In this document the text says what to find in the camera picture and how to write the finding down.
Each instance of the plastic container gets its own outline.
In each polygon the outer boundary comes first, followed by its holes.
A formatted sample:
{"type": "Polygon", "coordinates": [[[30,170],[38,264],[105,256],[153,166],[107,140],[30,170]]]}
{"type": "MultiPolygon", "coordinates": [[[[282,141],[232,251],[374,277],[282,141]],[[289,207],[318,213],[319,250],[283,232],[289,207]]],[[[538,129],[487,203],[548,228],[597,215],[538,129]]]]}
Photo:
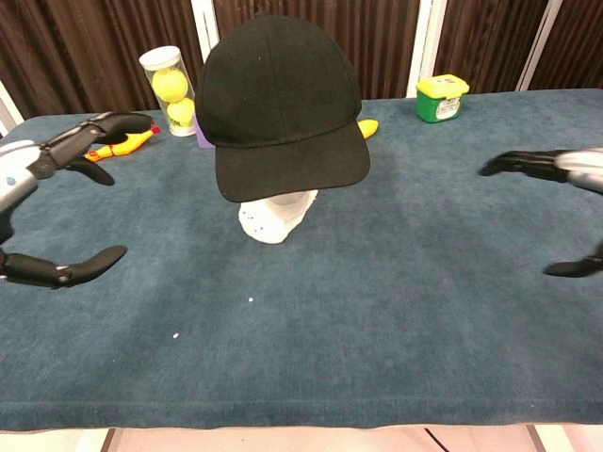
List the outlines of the plastic container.
{"type": "Polygon", "coordinates": [[[468,91],[464,80],[449,73],[424,78],[416,84],[416,114],[425,122],[453,120],[468,91]]]}
{"type": "Polygon", "coordinates": [[[195,134],[195,92],[188,78],[180,49],[156,47],[140,56],[139,63],[159,102],[161,111],[177,137],[195,134]]]}

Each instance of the yellow tennis ball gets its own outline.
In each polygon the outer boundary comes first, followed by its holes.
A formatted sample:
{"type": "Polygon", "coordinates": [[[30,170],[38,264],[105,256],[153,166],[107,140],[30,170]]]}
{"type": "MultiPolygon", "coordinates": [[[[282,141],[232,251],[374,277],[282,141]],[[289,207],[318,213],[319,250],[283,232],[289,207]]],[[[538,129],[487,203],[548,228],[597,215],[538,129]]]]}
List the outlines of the yellow tennis ball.
{"type": "Polygon", "coordinates": [[[185,97],[182,101],[168,105],[168,117],[174,124],[181,127],[190,127],[194,114],[195,103],[188,97],[185,97]]]}
{"type": "Polygon", "coordinates": [[[153,91],[163,102],[171,103],[182,100],[188,92],[188,81],[177,69],[162,69],[153,74],[151,82],[153,91]]]}

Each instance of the white floor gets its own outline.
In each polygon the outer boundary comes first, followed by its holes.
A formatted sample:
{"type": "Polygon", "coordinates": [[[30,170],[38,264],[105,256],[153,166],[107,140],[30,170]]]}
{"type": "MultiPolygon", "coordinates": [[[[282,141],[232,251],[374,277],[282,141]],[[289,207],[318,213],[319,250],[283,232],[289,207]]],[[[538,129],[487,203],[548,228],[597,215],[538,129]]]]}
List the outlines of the white floor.
{"type": "MultiPolygon", "coordinates": [[[[603,426],[429,426],[450,452],[601,452],[603,426]]],[[[0,434],[0,452],[442,452],[423,427],[118,428],[0,434]]]]}

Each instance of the silver robotic arm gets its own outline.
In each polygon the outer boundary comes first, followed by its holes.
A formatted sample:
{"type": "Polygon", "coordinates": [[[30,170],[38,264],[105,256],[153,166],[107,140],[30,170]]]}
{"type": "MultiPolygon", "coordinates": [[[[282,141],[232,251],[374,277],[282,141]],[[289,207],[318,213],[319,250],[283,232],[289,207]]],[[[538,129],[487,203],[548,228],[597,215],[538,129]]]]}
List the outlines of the silver robotic arm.
{"type": "MultiPolygon", "coordinates": [[[[38,180],[52,177],[57,170],[78,171],[97,184],[115,181],[101,167],[84,158],[92,143],[117,144],[126,134],[151,128],[152,119],[138,113],[104,113],[74,128],[36,144],[20,141],[0,148],[0,246],[14,234],[12,212],[38,188],[38,180]]],[[[52,262],[0,248],[0,278],[11,283],[51,288],[71,287],[91,281],[110,269],[126,252],[117,245],[100,251],[88,261],[57,266],[52,262]]]]}
{"type": "MultiPolygon", "coordinates": [[[[511,151],[487,162],[480,170],[480,175],[493,176],[500,172],[523,172],[529,177],[569,183],[603,195],[603,147],[575,151],[511,151]]],[[[603,271],[603,242],[592,254],[579,261],[551,264],[545,268],[544,273],[565,278],[583,278],[599,271],[603,271]]]]}

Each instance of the white mannequin head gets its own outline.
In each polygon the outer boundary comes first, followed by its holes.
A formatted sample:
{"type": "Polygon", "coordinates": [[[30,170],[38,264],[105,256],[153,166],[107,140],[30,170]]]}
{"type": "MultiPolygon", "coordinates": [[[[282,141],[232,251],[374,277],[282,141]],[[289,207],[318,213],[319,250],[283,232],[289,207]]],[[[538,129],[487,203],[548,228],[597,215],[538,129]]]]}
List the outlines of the white mannequin head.
{"type": "Polygon", "coordinates": [[[238,220],[249,237],[262,243],[282,243],[303,220],[318,191],[301,191],[244,202],[238,220]]]}

